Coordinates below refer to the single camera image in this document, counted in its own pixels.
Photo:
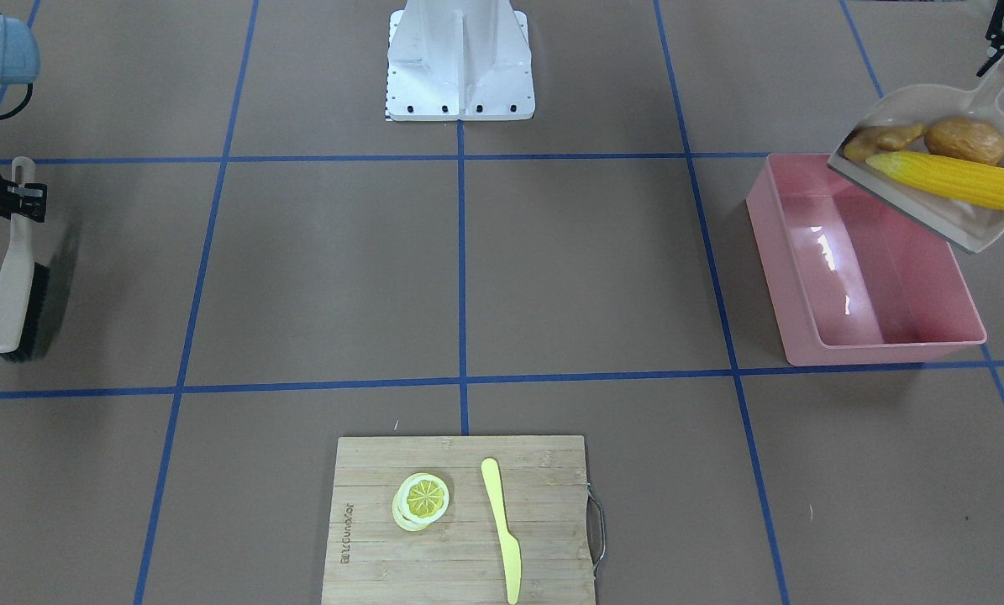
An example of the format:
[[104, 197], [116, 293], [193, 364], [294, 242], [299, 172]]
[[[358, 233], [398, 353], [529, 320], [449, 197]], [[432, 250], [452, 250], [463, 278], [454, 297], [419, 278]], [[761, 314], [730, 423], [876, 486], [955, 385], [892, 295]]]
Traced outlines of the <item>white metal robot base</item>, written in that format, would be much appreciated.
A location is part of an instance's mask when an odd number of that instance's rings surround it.
[[528, 16], [509, 1], [408, 1], [389, 17], [387, 61], [394, 122], [535, 115]]

